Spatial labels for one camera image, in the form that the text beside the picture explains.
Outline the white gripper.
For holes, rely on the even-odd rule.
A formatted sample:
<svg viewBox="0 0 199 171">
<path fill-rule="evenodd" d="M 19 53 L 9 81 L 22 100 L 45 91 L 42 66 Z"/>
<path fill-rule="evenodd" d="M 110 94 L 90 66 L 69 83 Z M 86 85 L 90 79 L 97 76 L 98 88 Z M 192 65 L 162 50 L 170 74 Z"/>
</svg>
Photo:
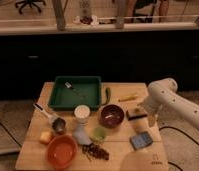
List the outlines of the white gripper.
<svg viewBox="0 0 199 171">
<path fill-rule="evenodd" d="M 153 127 L 157 122 L 157 113 L 159 110 L 159 103 L 153 100 L 152 98 L 145 98 L 140 106 L 147 113 L 148 125 Z"/>
</svg>

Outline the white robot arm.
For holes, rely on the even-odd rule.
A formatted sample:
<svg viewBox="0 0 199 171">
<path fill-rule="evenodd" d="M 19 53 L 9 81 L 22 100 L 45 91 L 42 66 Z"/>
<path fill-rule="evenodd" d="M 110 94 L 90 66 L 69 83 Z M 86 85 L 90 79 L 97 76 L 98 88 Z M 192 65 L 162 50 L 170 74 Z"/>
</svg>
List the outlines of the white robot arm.
<svg viewBox="0 0 199 171">
<path fill-rule="evenodd" d="M 173 78 L 165 78 L 148 84 L 148 96 L 137 105 L 126 112 L 129 121 L 146 117 L 148 125 L 156 124 L 159 110 L 167 106 L 187 120 L 199 131 L 199 105 L 179 96 L 177 94 L 178 84 Z"/>
</svg>

